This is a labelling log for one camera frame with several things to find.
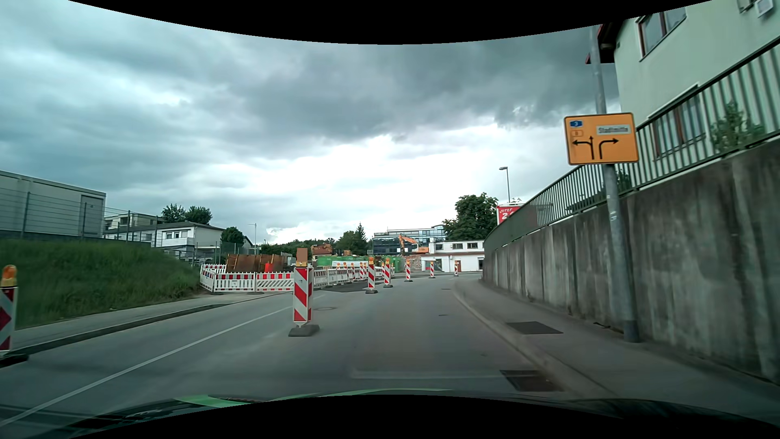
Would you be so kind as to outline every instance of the sidewalk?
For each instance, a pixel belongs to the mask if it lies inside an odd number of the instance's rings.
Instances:
[[[695,405],[780,425],[780,387],[659,344],[626,343],[595,327],[476,279],[455,283],[458,300],[566,390],[582,398],[638,398]],[[507,323],[531,322],[521,328]],[[556,334],[539,334],[542,323]]]
[[[91,314],[39,327],[16,330],[13,333],[12,352],[33,354],[155,321],[273,295],[276,294],[201,294],[178,302]]]

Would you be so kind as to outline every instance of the road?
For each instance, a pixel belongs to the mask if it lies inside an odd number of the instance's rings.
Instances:
[[[0,437],[29,437],[75,420],[63,413],[88,417],[192,394],[517,392],[500,371],[533,367],[457,302],[458,280],[395,280],[379,294],[349,286],[315,291],[321,331],[313,337],[287,336],[293,300],[283,294],[38,353],[0,369],[0,419],[26,413],[0,427]]]

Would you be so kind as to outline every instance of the dark storm cloud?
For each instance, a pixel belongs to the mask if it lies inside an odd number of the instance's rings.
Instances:
[[[210,164],[323,155],[380,134],[404,141],[485,116],[505,127],[554,126],[564,113],[592,106],[586,54],[585,30],[454,45],[327,45],[71,2],[3,2],[0,150],[14,168],[7,170],[158,212],[175,201],[170,191],[192,198],[199,188],[182,187],[182,176]],[[614,99],[614,70],[606,66],[605,74]],[[181,101],[149,97],[163,92]],[[442,151],[418,142],[395,156]],[[204,184],[241,187],[224,178]],[[146,185],[160,191],[122,191]],[[305,203],[280,210],[273,195],[205,202],[225,215],[249,209],[269,227],[310,218]]]

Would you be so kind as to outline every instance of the metal pole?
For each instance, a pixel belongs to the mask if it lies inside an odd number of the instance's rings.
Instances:
[[[590,63],[593,65],[593,76],[596,80],[596,113],[607,113],[607,100],[604,94],[604,78],[601,75],[601,54],[598,47],[598,28],[590,29]],[[618,194],[618,177],[615,164],[601,165],[604,175],[604,192],[607,196],[609,211],[609,229],[612,241],[612,286],[619,304],[622,317],[623,340],[638,343],[639,325],[636,322],[636,298],[629,282],[628,252],[626,232],[623,226]]]
[[[506,202],[512,202],[512,197],[509,195],[509,166],[506,167]]]

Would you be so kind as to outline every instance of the grassy slope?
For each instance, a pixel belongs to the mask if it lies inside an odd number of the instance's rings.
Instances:
[[[16,328],[187,298],[198,270],[124,242],[0,240],[0,266],[19,270]]]

